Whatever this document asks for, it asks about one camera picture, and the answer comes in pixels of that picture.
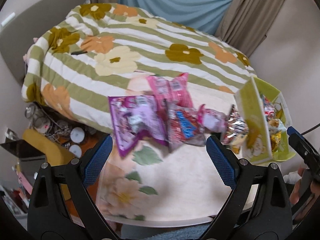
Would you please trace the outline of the right hand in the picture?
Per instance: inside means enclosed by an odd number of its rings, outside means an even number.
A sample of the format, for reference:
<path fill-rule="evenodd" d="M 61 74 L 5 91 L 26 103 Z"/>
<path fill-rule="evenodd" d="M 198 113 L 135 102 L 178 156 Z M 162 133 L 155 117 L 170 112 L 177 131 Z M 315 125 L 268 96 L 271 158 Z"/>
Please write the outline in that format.
<path fill-rule="evenodd" d="M 306 193 L 307 187 L 310 188 L 312 194 L 315 195 L 315 198 L 319 197 L 319 184 L 312 182 L 310 186 L 307 186 L 307 183 L 303 181 L 302 176 L 305 173 L 305 168 L 299 168 L 297 171 L 300 176 L 300 180 L 295 183 L 293 191 L 290 194 L 290 202 L 295 205 L 300 200 L 301 196 Z"/>

